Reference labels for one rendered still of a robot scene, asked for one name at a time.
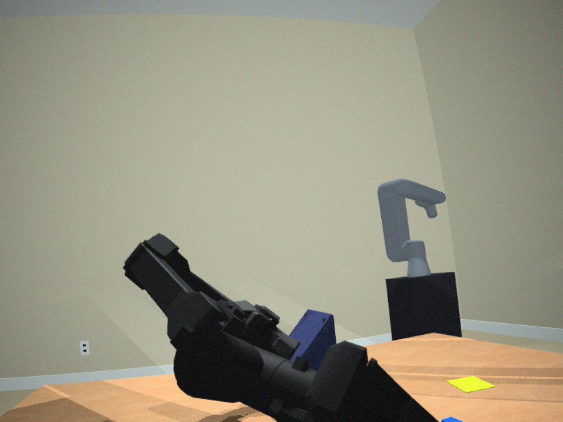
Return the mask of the yellow flat plate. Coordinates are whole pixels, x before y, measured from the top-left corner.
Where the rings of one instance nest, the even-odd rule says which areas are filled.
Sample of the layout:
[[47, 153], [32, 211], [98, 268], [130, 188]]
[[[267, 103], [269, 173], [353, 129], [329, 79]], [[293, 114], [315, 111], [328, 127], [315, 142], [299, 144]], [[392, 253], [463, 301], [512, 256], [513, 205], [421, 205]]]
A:
[[494, 388], [494, 385], [489, 384], [479, 378], [472, 376], [472, 377], [463, 377], [457, 380], [449, 380], [447, 381], [452, 386], [455, 386], [457, 389], [464, 391], [464, 393]]

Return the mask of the blue rectangular bar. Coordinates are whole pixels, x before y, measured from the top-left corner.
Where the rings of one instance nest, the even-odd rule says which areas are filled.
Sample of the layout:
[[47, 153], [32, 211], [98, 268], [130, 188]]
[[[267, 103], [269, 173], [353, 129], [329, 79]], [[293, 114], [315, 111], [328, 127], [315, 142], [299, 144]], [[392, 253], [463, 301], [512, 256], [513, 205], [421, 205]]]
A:
[[450, 416], [446, 419], [441, 420], [441, 422], [463, 422], [463, 421], [457, 420], [457, 419]]

